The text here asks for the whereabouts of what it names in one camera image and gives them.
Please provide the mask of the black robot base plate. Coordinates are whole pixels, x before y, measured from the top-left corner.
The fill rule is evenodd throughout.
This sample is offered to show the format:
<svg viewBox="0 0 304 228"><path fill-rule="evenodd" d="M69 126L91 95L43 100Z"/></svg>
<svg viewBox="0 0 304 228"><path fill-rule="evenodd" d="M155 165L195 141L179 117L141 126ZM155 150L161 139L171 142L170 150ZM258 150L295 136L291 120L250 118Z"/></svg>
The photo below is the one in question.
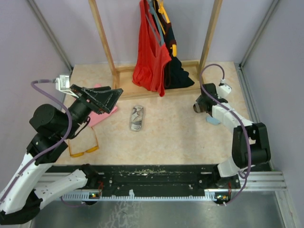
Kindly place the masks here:
<svg viewBox="0 0 304 228"><path fill-rule="evenodd" d="M84 187L64 194L82 191L85 201L93 200L215 200L233 191L269 190L271 172L253 169L245 179L239 174L220 177L215 165L93 165L98 175Z"/></svg>

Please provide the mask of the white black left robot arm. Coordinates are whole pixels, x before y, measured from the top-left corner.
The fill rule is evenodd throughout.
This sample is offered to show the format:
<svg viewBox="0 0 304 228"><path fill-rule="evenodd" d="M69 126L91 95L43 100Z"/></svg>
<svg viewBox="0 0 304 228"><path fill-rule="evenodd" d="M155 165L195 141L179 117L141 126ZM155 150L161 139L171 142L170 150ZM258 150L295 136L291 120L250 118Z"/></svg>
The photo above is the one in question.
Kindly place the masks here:
<svg viewBox="0 0 304 228"><path fill-rule="evenodd" d="M70 87L75 96L69 106L57 109L50 104L39 106L30 125L36 135L29 143L23 161L14 177L0 195L0 223L20 225L31 221L52 201L80 188L94 188L99 175L90 164L83 164L68 176L43 187L36 184L68 147L66 140L74 139L89 124L90 114L110 113L123 90L109 86Z"/></svg>

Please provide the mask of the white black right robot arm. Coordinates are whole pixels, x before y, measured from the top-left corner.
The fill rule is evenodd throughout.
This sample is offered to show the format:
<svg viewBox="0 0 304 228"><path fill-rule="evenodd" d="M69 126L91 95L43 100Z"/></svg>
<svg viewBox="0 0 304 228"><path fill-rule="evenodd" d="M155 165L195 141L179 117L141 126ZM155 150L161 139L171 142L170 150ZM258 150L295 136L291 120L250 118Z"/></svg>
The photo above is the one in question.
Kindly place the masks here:
<svg viewBox="0 0 304 228"><path fill-rule="evenodd" d="M238 114L226 99L219 97L213 83L202 84L200 90L193 106L195 112L208 113L232 133L231 156L216 166L217 173L212 176L213 184L223 188L229 177L270 161L267 128L264 123L254 123Z"/></svg>

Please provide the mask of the brown plaid glasses case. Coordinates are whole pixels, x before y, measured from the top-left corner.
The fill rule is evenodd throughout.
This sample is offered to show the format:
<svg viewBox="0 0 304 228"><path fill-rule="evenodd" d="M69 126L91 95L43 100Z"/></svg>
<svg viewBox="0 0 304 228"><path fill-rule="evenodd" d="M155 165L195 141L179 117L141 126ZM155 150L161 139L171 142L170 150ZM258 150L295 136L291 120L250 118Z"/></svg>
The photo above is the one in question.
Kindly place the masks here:
<svg viewBox="0 0 304 228"><path fill-rule="evenodd" d="M195 103L195 104L193 105L193 110L194 110L194 112L196 112L196 113L201 113L200 105L199 105L198 103Z"/></svg>

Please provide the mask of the map print glasses case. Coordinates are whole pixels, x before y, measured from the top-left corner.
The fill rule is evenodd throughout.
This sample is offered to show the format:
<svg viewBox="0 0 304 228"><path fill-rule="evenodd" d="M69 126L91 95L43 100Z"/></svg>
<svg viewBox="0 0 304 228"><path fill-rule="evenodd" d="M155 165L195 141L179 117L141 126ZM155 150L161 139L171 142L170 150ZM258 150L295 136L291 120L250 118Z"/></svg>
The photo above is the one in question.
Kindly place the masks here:
<svg viewBox="0 0 304 228"><path fill-rule="evenodd" d="M135 105L132 108L130 121L129 121L129 128L131 131L138 132L141 130L143 124L143 117L144 117L144 107L141 105Z"/></svg>

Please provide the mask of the small light blue cloth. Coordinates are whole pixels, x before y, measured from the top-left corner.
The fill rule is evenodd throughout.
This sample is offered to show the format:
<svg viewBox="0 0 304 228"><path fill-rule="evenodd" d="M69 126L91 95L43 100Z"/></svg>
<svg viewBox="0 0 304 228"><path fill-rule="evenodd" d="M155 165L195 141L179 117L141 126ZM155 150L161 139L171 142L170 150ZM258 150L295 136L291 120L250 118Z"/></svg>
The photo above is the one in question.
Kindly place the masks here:
<svg viewBox="0 0 304 228"><path fill-rule="evenodd" d="M211 117L211 116L207 116L206 117L206 122L209 123L209 124L212 124L212 125L219 125L221 124L220 120L214 118L214 117Z"/></svg>

